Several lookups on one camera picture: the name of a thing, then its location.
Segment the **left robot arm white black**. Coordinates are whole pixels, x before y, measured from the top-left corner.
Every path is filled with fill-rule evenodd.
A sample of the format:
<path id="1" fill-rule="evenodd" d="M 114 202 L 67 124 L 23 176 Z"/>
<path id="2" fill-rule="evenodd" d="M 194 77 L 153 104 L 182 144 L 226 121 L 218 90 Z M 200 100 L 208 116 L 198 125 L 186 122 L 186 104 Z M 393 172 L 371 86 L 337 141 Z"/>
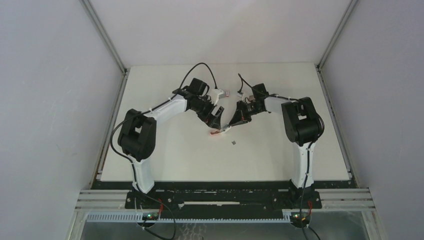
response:
<path id="1" fill-rule="evenodd" d="M 194 111 L 209 128 L 221 129 L 224 108 L 218 106 L 218 101 L 226 96 L 224 90 L 210 89 L 202 80 L 193 78 L 190 85 L 178 88 L 172 94 L 168 100 L 146 112 L 128 110 L 119 124 L 117 143 L 122 149 L 121 156 L 131 162 L 132 185 L 139 191 L 136 200 L 145 209 L 153 207 L 157 200 L 151 191 L 155 180 L 150 161 L 156 147 L 157 128 L 178 114 Z"/>

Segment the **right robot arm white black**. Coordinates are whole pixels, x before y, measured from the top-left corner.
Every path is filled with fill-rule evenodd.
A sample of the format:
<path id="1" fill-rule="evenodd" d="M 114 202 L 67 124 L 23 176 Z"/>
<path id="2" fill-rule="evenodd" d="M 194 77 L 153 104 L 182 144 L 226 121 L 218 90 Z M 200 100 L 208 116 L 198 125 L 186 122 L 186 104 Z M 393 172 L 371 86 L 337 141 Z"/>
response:
<path id="1" fill-rule="evenodd" d="M 240 100 L 229 122 L 229 126 L 247 124 L 252 116 L 260 113 L 274 113 L 282 116 L 288 140 L 293 143 L 294 173 L 292 185 L 297 188 L 289 194 L 289 203 L 302 208 L 309 201 L 303 190 L 313 185 L 312 163 L 317 140 L 323 135 L 325 125 L 317 113 L 310 97 L 290 98 L 270 94 L 263 83 L 251 87 L 254 100 L 248 103 Z"/>

